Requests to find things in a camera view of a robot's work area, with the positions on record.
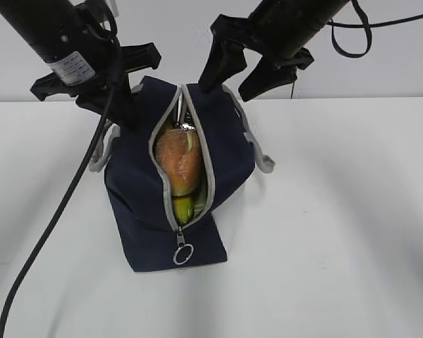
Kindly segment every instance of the zippered pouch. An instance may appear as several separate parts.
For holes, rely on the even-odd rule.
[[[115,126],[107,148],[102,140],[90,163],[92,171],[106,165],[105,185],[125,257],[136,272],[227,261],[212,211],[246,181],[256,162],[266,173],[274,162],[261,152],[227,88],[203,94],[197,84],[177,88],[145,77],[139,89],[137,130]],[[174,212],[172,184],[155,154],[160,137],[172,127],[196,131],[203,161],[182,222]]]

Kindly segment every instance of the gray zipper trim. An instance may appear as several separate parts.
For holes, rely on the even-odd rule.
[[[186,103],[188,105],[188,108],[190,109],[191,117],[195,123],[197,134],[199,135],[199,141],[200,141],[200,146],[202,150],[202,157],[204,159],[205,173],[207,174],[207,183],[208,183],[207,202],[205,204],[205,208],[202,211],[201,216],[199,216],[198,218],[193,220],[191,223],[188,223],[186,226],[183,227],[183,229],[186,229],[190,227],[191,225],[194,225],[195,223],[199,222],[202,219],[202,217],[204,217],[204,215],[212,207],[213,201],[214,201],[214,194],[216,191],[216,182],[214,178],[212,158],[210,157],[207,140],[205,139],[205,133],[204,133],[204,130],[202,129],[202,125],[200,123],[199,116],[197,115],[196,108],[192,102],[190,91],[188,90],[188,87],[184,84],[182,85],[182,92],[183,92],[183,97],[185,98]]]
[[[157,168],[157,171],[161,177],[161,180],[163,181],[164,210],[166,211],[166,217],[168,218],[168,222],[171,225],[172,230],[175,232],[179,231],[180,227],[177,224],[177,220],[176,220],[176,217],[174,216],[174,211],[172,208],[171,183],[169,181],[168,176],[164,173],[164,171],[161,169],[161,167],[155,160],[154,143],[155,143],[155,138],[157,137],[160,129],[163,127],[163,124],[166,122],[166,119],[170,116],[171,111],[174,109],[174,106],[178,103],[178,98],[180,97],[180,91],[181,89],[177,88],[176,95],[174,96],[166,112],[161,117],[160,121],[155,126],[149,139],[149,155],[150,155],[150,158],[152,159],[152,162],[155,164],[155,167]]]

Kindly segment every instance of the green fruit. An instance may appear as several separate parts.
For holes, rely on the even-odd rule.
[[[181,225],[185,225],[191,221],[191,218],[194,215],[194,202],[191,195],[186,195],[182,197],[174,197],[172,200],[174,214],[177,217],[177,220]]]

